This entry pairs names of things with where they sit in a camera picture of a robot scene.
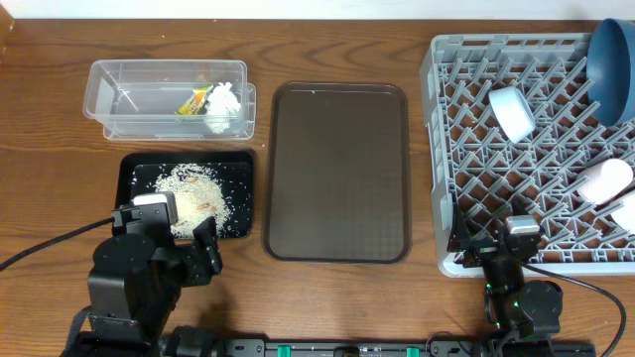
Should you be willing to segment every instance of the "rice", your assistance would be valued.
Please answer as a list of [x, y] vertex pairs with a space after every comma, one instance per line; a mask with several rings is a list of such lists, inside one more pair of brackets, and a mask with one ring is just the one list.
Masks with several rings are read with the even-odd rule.
[[175, 195], [179, 221], [172, 226], [176, 238], [193, 239], [193, 230], [209, 216], [216, 220], [216, 233], [229, 219], [230, 210], [222, 196], [215, 170], [196, 164], [180, 164], [168, 176], [160, 175], [155, 183], [157, 192]]

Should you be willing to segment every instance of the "plastic tray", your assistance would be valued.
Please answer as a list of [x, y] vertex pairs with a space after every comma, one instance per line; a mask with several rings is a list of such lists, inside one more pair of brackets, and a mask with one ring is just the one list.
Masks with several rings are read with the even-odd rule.
[[[510, 214], [514, 196], [546, 230], [531, 263], [572, 275], [635, 273], [635, 236], [610, 219], [606, 205], [593, 206], [575, 192], [576, 175], [607, 158], [635, 168], [635, 126], [605, 128], [592, 117], [599, 103], [586, 99], [593, 85], [585, 75], [589, 39], [590, 34], [433, 39], [420, 76], [437, 257], [445, 275], [482, 276], [480, 268], [462, 267], [461, 254], [446, 251], [452, 205], [457, 203], [479, 239]], [[486, 95], [510, 85], [523, 92], [538, 127], [518, 144], [498, 127]]]
[[231, 216], [219, 230], [219, 238], [249, 234], [253, 216], [253, 163], [246, 152], [138, 153], [126, 156], [119, 168], [115, 207], [130, 204], [138, 194], [155, 192], [153, 184], [177, 164], [199, 164], [214, 170], [221, 182]]
[[404, 92], [288, 83], [273, 108], [265, 250], [284, 261], [404, 259], [411, 247]]
[[[178, 115], [194, 88], [230, 83], [240, 110], [231, 115]], [[110, 59], [95, 62], [84, 115], [109, 140], [245, 140], [253, 136], [256, 90], [240, 60]]]

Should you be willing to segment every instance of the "gray dish rack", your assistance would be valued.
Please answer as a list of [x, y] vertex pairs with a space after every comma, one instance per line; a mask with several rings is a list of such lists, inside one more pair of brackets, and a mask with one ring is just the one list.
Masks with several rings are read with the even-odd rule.
[[[437, 258], [453, 278], [480, 277], [461, 254], [446, 251], [453, 205], [474, 239], [490, 237], [519, 197], [545, 228], [531, 263], [568, 275], [635, 273], [635, 235], [607, 205], [575, 192], [582, 170], [608, 158], [635, 169], [635, 125], [603, 127], [589, 103], [586, 52], [590, 34], [440, 35], [421, 66], [424, 118], [433, 165], [432, 205]], [[512, 144], [498, 126], [487, 92], [516, 86], [537, 129]], [[628, 191], [635, 186], [631, 182]]]

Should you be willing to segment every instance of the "clear plastic container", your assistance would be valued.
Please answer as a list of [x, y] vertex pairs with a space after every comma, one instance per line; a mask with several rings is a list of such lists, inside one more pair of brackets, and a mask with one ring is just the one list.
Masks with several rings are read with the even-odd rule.
[[[230, 83], [240, 109], [179, 115], [193, 89]], [[109, 59], [90, 69], [83, 113], [110, 140], [245, 140], [253, 136], [256, 91], [247, 65], [220, 59]]]

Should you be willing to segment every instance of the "food scrap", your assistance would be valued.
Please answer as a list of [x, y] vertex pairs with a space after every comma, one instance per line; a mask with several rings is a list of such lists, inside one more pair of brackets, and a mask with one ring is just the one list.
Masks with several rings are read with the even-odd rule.
[[231, 83], [219, 83], [207, 96], [205, 124], [215, 134], [222, 134], [229, 128], [227, 115], [236, 115], [240, 112], [238, 98], [230, 89]]
[[172, 226], [177, 238], [193, 239], [192, 232], [200, 222], [209, 216], [216, 220], [216, 233], [224, 229], [225, 221], [231, 216], [231, 209], [225, 202], [221, 182], [213, 178], [215, 171], [196, 164], [175, 166], [167, 176], [157, 177], [157, 192], [169, 191], [175, 195], [179, 222]]
[[209, 93], [211, 92], [213, 88], [214, 88], [213, 84], [210, 84], [204, 87], [194, 88], [192, 90], [194, 94], [190, 97], [190, 99], [188, 99], [188, 101], [179, 110], [177, 110], [177, 114], [179, 115], [198, 114], [200, 109], [205, 104], [205, 101], [207, 100], [207, 96], [209, 95]]

